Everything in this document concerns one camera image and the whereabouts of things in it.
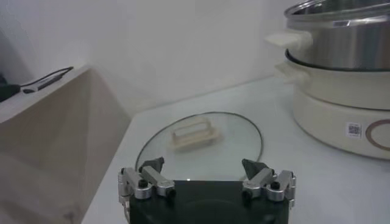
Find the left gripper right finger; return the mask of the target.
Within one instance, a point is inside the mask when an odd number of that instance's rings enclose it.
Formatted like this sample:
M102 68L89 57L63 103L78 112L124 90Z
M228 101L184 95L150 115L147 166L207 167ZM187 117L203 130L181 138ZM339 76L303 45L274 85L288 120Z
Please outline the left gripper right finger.
M247 180L243 181L242 197L249 202L265 197L269 201L296 202L296 176L290 170L276 173L265 163L242 159Z

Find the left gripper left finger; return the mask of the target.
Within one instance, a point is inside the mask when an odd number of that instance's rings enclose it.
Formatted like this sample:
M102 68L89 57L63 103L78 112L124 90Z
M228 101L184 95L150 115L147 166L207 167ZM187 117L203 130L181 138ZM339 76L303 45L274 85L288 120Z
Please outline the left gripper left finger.
M137 200L147 200L151 198L153 189L158 196L174 198L175 182L160 173L164 163L164 158L159 157L145 161L138 170L131 167L121 168L118 172L119 201L129 201L132 195Z

